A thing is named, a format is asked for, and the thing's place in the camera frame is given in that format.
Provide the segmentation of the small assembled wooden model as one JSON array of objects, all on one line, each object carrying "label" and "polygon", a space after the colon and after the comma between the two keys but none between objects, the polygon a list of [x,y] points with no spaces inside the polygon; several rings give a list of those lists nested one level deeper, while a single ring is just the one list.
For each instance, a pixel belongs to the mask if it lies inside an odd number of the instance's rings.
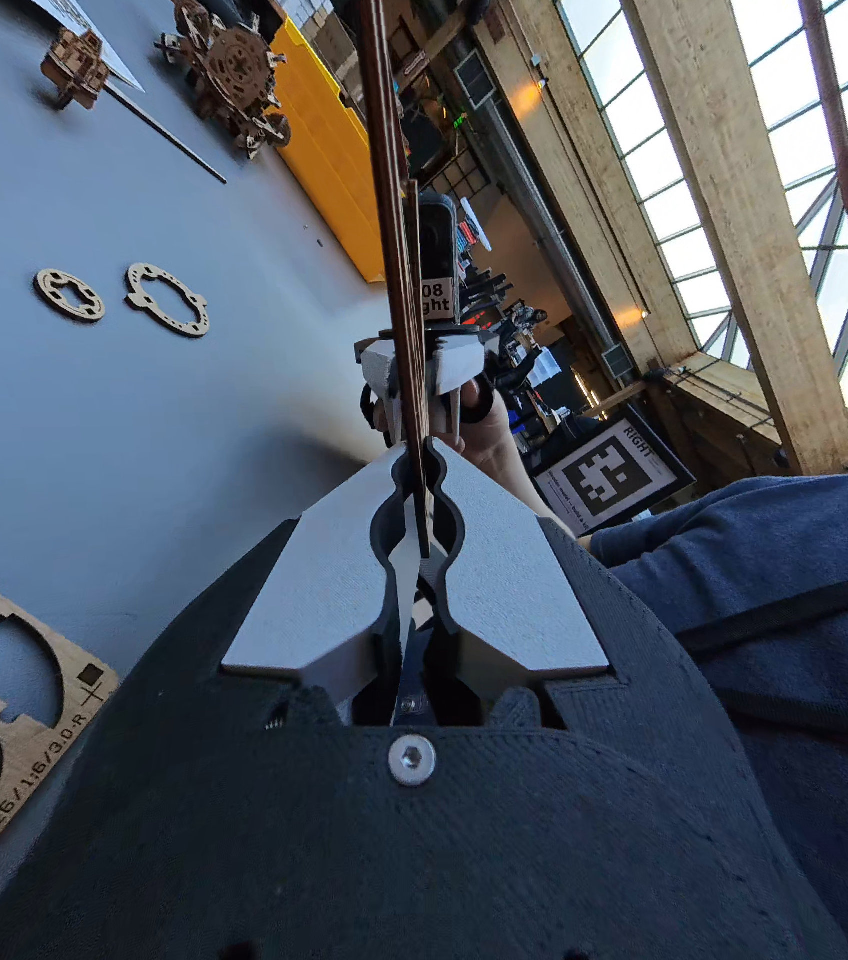
[{"label": "small assembled wooden model", "polygon": [[92,110],[105,88],[110,69],[103,59],[103,40],[93,30],[76,33],[61,27],[41,64],[42,74],[57,89],[59,111],[72,102]]}]

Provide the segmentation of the person's right hand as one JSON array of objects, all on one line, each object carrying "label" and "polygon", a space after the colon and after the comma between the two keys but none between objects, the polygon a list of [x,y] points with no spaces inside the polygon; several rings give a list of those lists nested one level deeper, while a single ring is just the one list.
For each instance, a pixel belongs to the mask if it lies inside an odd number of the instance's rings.
[{"label": "person's right hand", "polygon": [[511,433],[501,395],[484,376],[460,388],[459,438],[462,455],[473,465],[536,512],[542,501],[526,473]]}]

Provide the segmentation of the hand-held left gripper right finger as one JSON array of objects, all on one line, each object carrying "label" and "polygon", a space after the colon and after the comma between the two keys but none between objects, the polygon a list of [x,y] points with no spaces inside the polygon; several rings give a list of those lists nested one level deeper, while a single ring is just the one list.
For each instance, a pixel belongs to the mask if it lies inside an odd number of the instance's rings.
[{"label": "hand-held left gripper right finger", "polygon": [[538,515],[439,438],[427,438],[437,621],[455,680],[484,702],[604,676],[610,663]]}]

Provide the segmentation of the yellow plastic bin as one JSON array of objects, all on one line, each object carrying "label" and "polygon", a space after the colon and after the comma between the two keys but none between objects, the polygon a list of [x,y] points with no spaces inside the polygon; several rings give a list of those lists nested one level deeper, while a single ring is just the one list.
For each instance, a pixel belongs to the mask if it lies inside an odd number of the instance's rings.
[{"label": "yellow plastic bin", "polygon": [[363,279],[384,282],[367,132],[290,17],[271,48],[286,57],[275,72],[279,111],[290,126],[283,159]]}]

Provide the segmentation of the wooden cutout frame sheet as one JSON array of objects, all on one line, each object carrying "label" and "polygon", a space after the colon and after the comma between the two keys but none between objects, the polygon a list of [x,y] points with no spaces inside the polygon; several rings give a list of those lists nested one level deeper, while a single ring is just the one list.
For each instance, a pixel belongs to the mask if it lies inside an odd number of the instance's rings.
[{"label": "wooden cutout frame sheet", "polygon": [[425,327],[422,316],[419,186],[410,178],[404,201],[406,252],[409,283],[406,341],[409,354],[410,426],[408,434],[414,508],[422,559],[430,558],[431,494],[428,488],[426,440],[430,434],[430,411],[426,382]]}]

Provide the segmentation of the person's right forearm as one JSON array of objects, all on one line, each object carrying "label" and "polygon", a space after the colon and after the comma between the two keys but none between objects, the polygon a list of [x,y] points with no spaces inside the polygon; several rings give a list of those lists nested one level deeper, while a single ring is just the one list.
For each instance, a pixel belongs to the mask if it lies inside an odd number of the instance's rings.
[{"label": "person's right forearm", "polygon": [[848,474],[745,479],[587,549],[695,658],[792,640],[848,654]]}]

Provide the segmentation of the printed instruction paper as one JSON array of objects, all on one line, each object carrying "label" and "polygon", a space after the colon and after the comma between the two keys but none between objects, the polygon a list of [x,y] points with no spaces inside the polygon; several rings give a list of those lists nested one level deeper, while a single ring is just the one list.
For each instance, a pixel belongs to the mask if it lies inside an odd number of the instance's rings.
[{"label": "printed instruction paper", "polygon": [[140,92],[144,91],[144,88],[139,84],[127,65],[107,42],[102,30],[94,24],[76,1],[31,1],[30,3],[50,15],[61,27],[67,28],[75,34],[82,35],[87,31],[92,31],[102,42],[102,58],[112,75],[130,88]]}]

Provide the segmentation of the large assembled wooden gear model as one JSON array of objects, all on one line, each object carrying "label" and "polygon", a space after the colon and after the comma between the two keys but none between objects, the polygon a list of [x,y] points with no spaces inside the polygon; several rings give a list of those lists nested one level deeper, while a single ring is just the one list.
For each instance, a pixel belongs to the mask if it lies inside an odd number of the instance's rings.
[{"label": "large assembled wooden gear model", "polygon": [[285,149],[291,128],[275,93],[275,70],[286,56],[272,52],[256,26],[227,26],[200,2],[174,1],[173,8],[176,32],[162,33],[154,45],[183,72],[196,115],[217,122],[250,160],[262,146]]}]

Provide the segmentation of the long wooden parts sheet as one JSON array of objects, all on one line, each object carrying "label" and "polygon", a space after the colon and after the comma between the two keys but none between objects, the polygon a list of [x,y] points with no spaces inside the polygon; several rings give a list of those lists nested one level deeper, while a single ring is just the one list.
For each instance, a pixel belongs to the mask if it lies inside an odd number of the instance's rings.
[{"label": "long wooden parts sheet", "polygon": [[413,298],[404,204],[405,152],[389,66],[384,5],[360,1],[358,13],[358,56],[402,415],[409,451],[421,455],[427,433],[423,327]]}]

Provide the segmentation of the flat wooden punched-out sheet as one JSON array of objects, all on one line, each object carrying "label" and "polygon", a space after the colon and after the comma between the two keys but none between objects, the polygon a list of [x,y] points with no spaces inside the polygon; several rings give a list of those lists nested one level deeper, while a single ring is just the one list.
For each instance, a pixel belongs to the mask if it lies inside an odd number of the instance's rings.
[{"label": "flat wooden punched-out sheet", "polygon": [[0,595],[0,618],[15,618],[52,660],[60,711],[52,725],[27,714],[4,720],[0,700],[0,834],[21,812],[118,688],[116,672]]}]

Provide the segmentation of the wooden pillar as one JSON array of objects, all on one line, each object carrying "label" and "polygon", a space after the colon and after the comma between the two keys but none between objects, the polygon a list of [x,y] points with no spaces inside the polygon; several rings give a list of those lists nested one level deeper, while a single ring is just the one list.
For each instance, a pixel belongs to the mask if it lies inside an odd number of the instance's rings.
[{"label": "wooden pillar", "polygon": [[730,2],[623,1],[790,468],[848,470],[848,410]]}]

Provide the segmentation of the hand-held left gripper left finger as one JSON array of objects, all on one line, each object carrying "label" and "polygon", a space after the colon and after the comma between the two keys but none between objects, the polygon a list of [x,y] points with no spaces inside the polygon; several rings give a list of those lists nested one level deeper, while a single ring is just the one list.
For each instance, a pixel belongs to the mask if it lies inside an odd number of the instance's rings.
[{"label": "hand-held left gripper left finger", "polygon": [[306,510],[239,627],[223,670],[366,693],[391,710],[421,562],[406,447]]}]

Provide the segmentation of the thin dark rod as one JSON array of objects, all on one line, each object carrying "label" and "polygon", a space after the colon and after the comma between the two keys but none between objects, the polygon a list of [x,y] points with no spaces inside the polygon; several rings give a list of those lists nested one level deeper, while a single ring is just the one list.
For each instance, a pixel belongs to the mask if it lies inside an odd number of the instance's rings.
[{"label": "thin dark rod", "polygon": [[119,104],[125,107],[131,114],[140,119],[146,126],[163,138],[167,143],[175,147],[175,149],[177,149],[192,162],[197,164],[201,169],[209,173],[219,183],[222,185],[226,185],[228,183],[225,176],[217,171],[214,166],[201,158],[196,151],[191,150],[190,147],[187,146],[180,138],[177,138],[177,136],[175,136],[169,129],[163,126],[142,107],[132,101],[120,89],[116,88],[109,80],[105,82],[104,90]]}]

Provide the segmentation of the person's blue sweatshirt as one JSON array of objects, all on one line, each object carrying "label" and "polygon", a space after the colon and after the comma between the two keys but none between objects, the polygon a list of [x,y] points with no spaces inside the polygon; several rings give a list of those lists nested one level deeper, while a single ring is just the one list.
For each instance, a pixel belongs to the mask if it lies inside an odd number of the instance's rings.
[{"label": "person's blue sweatshirt", "polygon": [[848,939],[848,577],[689,588],[673,630],[741,734],[778,829]]}]

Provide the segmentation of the framed black-white marker sign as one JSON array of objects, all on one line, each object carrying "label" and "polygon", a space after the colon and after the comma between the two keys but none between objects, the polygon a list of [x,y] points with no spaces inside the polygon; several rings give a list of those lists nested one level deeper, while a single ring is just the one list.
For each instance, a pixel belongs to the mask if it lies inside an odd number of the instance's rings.
[{"label": "framed black-white marker sign", "polygon": [[576,538],[628,522],[695,483],[632,404],[569,417],[526,455],[527,473]]}]

